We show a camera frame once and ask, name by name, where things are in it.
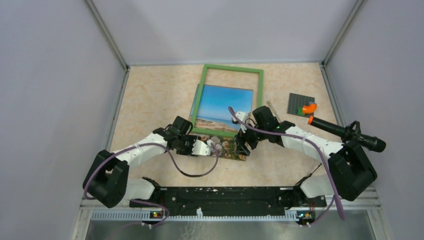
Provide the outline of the beach landscape photo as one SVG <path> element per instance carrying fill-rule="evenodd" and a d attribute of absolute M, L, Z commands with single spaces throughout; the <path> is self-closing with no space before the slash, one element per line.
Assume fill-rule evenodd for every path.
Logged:
<path fill-rule="evenodd" d="M 253 99 L 252 89 L 207 84 L 203 86 L 194 127 L 230 134 L 230 136 L 196 134 L 204 142 L 213 141 L 215 147 L 212 148 L 211 157 L 218 154 L 222 159 L 243 162 L 247 160 L 246 156 L 236 154 L 234 135 L 239 132 L 241 125 L 233 123 L 228 107 L 231 106 L 234 111 L 250 114 Z"/>

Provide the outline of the clear handle screwdriver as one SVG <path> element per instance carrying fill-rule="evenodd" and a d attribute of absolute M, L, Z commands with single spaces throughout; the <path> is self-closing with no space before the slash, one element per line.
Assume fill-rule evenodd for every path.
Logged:
<path fill-rule="evenodd" d="M 274 105 L 272 104 L 272 102 L 270 100 L 268 100 L 266 102 L 267 106 L 269 107 L 269 109 L 271 110 L 271 112 L 273 113 L 274 117 L 277 119 L 278 122 L 281 122 L 281 119 L 278 116 L 278 113 L 276 111 L 276 109 L 274 108 Z"/>

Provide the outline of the green wooden picture frame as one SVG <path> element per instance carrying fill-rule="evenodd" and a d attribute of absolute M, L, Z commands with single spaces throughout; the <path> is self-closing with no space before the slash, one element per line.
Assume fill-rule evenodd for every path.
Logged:
<path fill-rule="evenodd" d="M 208 85 L 208 71 L 218 73 L 242 73 L 253 75 L 254 81 L 245 78 L 236 79 L 239 87 L 231 87 L 227 83 Z M 200 82 L 195 91 L 190 121 L 194 128 L 193 134 L 232 138 L 240 126 L 232 122 L 228 110 L 231 106 L 234 111 L 251 112 L 252 108 L 263 105 L 264 71 L 258 68 L 239 66 L 205 64 Z"/>

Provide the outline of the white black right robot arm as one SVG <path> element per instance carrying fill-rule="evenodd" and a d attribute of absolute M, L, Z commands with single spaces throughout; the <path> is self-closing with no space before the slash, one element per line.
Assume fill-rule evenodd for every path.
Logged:
<path fill-rule="evenodd" d="M 352 202 L 378 178 L 365 149 L 381 153 L 386 143 L 362 134 L 358 121 L 342 127 L 314 116 L 309 118 L 309 125 L 341 138 L 336 142 L 307 132 L 293 122 L 278 121 L 267 106 L 253 111 L 255 125 L 246 122 L 244 112 L 235 112 L 232 107 L 228 110 L 233 122 L 240 124 L 240 131 L 234 137 L 239 154 L 248 156 L 260 141 L 267 140 L 299 151 L 323 165 L 325 174 L 307 176 L 293 192 L 293 200 L 299 206 L 307 206 L 313 198 L 324 195 L 333 196 L 338 205 L 341 200 Z"/>

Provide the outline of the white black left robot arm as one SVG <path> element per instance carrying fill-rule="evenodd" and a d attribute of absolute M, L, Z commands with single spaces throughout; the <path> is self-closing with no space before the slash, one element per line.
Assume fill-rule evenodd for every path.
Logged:
<path fill-rule="evenodd" d="M 210 149 L 201 137 L 190 133 L 192 128 L 192 123 L 177 116 L 172 124 L 154 129 L 126 148 L 99 151 L 82 184 L 83 198 L 113 208 L 126 194 L 129 173 L 147 160 L 171 150 L 184 156 L 209 154 Z"/>

